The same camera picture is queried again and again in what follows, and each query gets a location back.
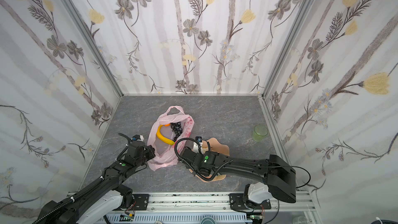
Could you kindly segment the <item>pink scalloped bowl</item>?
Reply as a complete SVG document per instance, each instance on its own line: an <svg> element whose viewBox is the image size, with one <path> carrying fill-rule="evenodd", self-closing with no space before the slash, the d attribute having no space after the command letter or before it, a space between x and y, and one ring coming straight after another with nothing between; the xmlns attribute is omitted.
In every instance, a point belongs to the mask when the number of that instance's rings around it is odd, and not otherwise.
<svg viewBox="0 0 398 224"><path fill-rule="evenodd" d="M226 155L226 156L230 155L229 146L219 143L219 141L216 138L211 138L211 139L207 140L207 142L210 145L211 151L218 152L218 153ZM209 150L209 146L207 145L207 142L203 141L202 152ZM222 175L222 174L218 173L217 176L215 176L211 181L205 181L201 178L199 178L199 179L205 183L210 183L210 182L214 182L214 181L224 180L226 177L227 177L226 175Z"/></svg>

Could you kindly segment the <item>pink plastic bag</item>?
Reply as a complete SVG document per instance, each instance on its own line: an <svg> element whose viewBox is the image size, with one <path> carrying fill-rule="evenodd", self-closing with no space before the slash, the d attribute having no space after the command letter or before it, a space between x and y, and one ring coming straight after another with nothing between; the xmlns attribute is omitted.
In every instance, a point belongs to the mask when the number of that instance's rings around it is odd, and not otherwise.
<svg viewBox="0 0 398 224"><path fill-rule="evenodd" d="M155 158L148 162L149 168L156 171L178 163L174 152L175 142L188 138L192 132L194 120L184 113L181 106L171 106L160 115L153 124L147 145L155 149Z"/></svg>

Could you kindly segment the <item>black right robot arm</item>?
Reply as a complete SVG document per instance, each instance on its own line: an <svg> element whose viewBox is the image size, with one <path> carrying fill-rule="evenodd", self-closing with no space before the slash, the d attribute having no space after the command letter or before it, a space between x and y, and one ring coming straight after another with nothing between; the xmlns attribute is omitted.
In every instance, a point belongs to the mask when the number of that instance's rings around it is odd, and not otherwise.
<svg viewBox="0 0 398 224"><path fill-rule="evenodd" d="M224 175L256 181L245 192L247 199L255 204L266 200L264 197L256 197L256 187L265 188L265 194L278 201L296 203L296 191L306 187L312 180L307 169L291 166L278 155L270 155L267 159L231 157L230 149L216 138L181 138L173 148L177 160L204 182L217 181Z"/></svg>

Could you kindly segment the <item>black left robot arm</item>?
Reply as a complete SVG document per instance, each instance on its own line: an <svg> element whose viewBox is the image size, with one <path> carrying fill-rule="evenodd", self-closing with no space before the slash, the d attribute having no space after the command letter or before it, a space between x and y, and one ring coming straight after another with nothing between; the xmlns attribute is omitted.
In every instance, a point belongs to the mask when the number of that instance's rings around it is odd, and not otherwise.
<svg viewBox="0 0 398 224"><path fill-rule="evenodd" d="M155 158L155 149L143 142L143 136L126 138L127 144L101 175L75 194L60 202L50 201L40 211L35 224L94 224L115 209L130 210L137 200L123 183L144 170Z"/></svg>

